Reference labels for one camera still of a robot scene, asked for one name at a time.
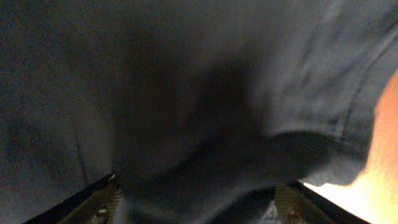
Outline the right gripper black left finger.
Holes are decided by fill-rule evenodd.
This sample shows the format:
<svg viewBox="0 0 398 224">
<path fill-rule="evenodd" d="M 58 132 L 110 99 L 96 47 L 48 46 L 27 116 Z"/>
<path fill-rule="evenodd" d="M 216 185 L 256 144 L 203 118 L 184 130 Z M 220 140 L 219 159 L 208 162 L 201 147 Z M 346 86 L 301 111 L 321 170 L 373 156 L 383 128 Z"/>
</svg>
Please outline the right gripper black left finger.
<svg viewBox="0 0 398 224">
<path fill-rule="evenodd" d="M 121 197 L 117 176 L 109 174 L 23 224 L 113 224 Z"/>
</svg>

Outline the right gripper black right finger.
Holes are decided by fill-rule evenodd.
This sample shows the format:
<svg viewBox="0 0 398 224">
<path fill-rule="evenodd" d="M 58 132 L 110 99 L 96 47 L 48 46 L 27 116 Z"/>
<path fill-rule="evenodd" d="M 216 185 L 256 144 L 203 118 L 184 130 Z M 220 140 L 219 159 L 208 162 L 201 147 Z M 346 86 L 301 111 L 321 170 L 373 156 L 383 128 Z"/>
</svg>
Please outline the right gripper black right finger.
<svg viewBox="0 0 398 224">
<path fill-rule="evenodd" d="M 276 187 L 274 201 L 282 224 L 369 224 L 299 182 Z"/>
</svg>

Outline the navy blue shorts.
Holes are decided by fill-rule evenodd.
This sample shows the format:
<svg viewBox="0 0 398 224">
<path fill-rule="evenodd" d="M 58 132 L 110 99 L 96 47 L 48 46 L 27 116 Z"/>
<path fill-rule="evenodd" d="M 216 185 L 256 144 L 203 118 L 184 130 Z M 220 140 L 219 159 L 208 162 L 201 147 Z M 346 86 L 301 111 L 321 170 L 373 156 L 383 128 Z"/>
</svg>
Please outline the navy blue shorts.
<svg viewBox="0 0 398 224">
<path fill-rule="evenodd" d="M 1 222 L 111 173 L 118 223 L 348 185 L 396 71 L 396 1 L 2 1 Z"/>
</svg>

